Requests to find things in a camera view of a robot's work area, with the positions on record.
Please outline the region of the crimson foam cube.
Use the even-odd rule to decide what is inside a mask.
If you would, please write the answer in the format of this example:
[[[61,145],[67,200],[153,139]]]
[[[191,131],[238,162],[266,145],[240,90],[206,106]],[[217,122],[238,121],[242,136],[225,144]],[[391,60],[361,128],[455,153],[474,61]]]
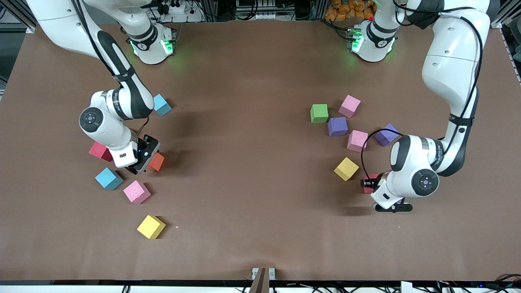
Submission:
[[[89,154],[100,158],[101,160],[112,162],[112,155],[110,150],[105,145],[102,145],[98,142],[93,143],[89,149]]]
[[[369,178],[378,178],[378,176],[379,176],[379,174],[370,174]],[[374,191],[374,188],[363,188],[363,192],[365,194],[371,194],[373,191]]]

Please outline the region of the yellow foam cube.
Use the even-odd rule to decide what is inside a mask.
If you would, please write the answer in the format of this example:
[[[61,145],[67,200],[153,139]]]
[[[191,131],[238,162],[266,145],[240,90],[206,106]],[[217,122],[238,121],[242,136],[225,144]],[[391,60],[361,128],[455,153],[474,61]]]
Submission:
[[[359,165],[345,157],[334,169],[334,173],[342,180],[348,181],[359,170]]]
[[[157,239],[166,226],[158,217],[147,215],[136,230],[147,239]]]

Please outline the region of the orange foam cube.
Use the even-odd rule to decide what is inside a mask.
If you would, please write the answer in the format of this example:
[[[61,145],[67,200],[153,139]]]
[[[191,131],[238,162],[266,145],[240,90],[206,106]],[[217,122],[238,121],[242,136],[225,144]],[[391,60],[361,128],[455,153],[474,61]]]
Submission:
[[[150,160],[149,164],[147,165],[148,169],[151,169],[153,171],[160,171],[162,168],[162,165],[164,163],[164,156],[160,153],[156,153]]]

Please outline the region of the pink foam cube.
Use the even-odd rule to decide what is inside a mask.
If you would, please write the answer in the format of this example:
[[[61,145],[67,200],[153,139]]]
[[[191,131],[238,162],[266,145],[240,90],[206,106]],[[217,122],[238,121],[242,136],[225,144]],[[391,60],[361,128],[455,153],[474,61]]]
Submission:
[[[142,204],[145,200],[147,200],[151,196],[151,192],[147,189],[147,187],[140,181],[133,181],[123,189],[123,192],[127,199],[132,204]]]
[[[361,153],[366,148],[365,144],[368,136],[367,132],[353,130],[349,135],[346,148]]]
[[[352,118],[359,107],[361,100],[355,98],[352,95],[346,95],[344,101],[338,109],[338,113],[345,116],[346,118]]]

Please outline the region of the purple foam cube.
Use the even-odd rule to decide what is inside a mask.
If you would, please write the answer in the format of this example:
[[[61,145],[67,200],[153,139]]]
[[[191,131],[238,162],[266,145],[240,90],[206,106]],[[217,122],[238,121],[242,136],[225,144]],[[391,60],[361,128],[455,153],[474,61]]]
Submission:
[[[386,147],[391,145],[395,139],[400,137],[400,134],[392,124],[387,124],[387,126],[385,126],[381,131],[378,131],[374,137],[381,146]]]
[[[348,123],[346,117],[333,117],[329,119],[327,124],[328,136],[338,137],[344,136],[348,133]]]

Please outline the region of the green foam cube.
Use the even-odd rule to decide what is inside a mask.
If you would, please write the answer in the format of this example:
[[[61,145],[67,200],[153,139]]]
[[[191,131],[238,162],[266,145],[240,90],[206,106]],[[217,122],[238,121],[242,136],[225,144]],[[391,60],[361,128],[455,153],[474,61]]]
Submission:
[[[311,124],[325,124],[328,122],[329,113],[327,104],[313,104],[310,110]]]

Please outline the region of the blue foam cube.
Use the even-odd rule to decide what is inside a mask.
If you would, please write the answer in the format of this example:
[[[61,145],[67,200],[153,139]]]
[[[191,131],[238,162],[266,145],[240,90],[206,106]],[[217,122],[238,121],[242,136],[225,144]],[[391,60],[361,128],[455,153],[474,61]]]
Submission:
[[[116,190],[123,183],[123,178],[110,168],[104,168],[95,176],[95,180],[104,189],[110,191]]]
[[[172,107],[169,105],[167,100],[161,95],[158,94],[154,96],[154,111],[163,117],[167,113],[172,110]]]

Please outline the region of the white power strip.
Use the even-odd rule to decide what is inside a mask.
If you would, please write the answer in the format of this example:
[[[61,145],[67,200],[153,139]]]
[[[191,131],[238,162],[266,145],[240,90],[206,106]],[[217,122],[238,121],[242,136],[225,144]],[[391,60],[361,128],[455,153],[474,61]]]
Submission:
[[[184,15],[193,13],[193,7],[187,0],[158,0],[160,15]]]

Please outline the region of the bag of orange items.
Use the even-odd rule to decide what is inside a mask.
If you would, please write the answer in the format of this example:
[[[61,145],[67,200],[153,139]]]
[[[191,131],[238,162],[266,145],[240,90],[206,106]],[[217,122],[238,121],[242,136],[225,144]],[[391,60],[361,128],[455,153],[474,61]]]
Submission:
[[[373,0],[330,0],[330,6],[324,13],[324,20],[341,22],[350,18],[372,20],[377,11]]]

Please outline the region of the metal bracket with brown post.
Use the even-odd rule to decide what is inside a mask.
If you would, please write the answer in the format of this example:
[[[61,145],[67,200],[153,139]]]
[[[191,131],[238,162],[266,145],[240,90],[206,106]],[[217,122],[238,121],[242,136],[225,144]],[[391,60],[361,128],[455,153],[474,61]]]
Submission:
[[[276,280],[275,268],[253,268],[249,293],[270,293],[270,281]]]

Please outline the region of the aluminium frame profile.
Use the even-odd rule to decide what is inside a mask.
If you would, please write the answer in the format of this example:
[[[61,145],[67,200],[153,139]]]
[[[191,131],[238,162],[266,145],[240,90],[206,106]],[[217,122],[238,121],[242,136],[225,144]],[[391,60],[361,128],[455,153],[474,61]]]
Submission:
[[[499,9],[490,22],[491,28],[502,28],[510,25],[513,20],[521,16],[521,0],[498,0]]]
[[[34,33],[37,19],[25,0],[0,0],[0,33]]]

